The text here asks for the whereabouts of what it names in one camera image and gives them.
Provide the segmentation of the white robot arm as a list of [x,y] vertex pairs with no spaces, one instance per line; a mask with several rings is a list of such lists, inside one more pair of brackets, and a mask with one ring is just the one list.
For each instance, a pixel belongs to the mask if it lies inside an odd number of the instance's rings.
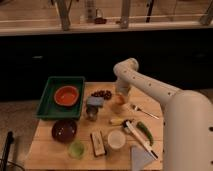
[[158,101],[164,116],[163,171],[213,171],[213,104],[203,94],[182,90],[138,72],[134,58],[117,63],[116,91],[134,86]]

